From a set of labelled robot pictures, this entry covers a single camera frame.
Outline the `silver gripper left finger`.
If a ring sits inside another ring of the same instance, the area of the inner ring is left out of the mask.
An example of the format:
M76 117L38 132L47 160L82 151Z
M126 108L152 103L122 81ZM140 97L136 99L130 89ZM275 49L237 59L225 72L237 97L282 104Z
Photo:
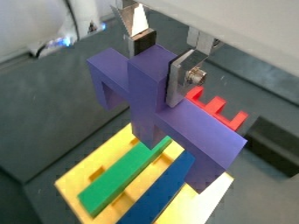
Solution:
M146 7L135 0L116 0L111 10L123 29L130 57L134 57L156 41L156 30L148 25Z

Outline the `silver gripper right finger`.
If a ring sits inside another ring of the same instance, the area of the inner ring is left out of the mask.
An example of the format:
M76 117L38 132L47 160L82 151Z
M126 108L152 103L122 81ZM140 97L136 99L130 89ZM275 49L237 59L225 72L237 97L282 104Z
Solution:
M194 27L189 30L187 44L191 48L170 62L166 103L171 108L181 103L189 91L205 83L207 73L202 64L223 46L218 38Z

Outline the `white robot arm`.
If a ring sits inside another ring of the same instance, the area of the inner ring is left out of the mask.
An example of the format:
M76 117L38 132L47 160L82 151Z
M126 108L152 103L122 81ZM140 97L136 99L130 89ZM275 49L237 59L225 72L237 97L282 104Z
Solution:
M66 38L79 38L94 26L99 15L98 0L0 0L0 58L38 44L44 48L60 46ZM197 34L197 48L170 62L155 52L156 31L138 25L146 22L144 6L135 3L112 9L126 29L130 56L110 49L88 60L99 102L112 109L120 102L140 107L144 102L175 106L191 87L201 85L206 73L199 69L219 41L203 32Z

